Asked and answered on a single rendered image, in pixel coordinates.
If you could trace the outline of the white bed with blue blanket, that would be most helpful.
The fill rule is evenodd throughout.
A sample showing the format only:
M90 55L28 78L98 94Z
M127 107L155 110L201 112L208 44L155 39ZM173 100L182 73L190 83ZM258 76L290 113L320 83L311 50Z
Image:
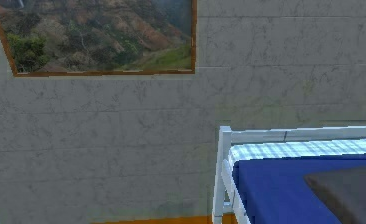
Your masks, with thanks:
M366 166L366 126L219 130L212 222L342 224L304 180Z

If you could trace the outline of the brown framed landscape picture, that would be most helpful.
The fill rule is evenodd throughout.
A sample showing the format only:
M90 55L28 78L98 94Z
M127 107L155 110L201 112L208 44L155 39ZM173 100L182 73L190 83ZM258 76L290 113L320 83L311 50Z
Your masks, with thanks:
M15 77L193 74L198 0L0 0Z

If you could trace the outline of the dark grey pillow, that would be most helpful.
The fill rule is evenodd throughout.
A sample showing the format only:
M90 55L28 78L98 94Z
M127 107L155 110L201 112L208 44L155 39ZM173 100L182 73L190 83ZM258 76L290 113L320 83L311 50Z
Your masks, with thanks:
M342 224L366 224L366 166L311 173L304 180Z

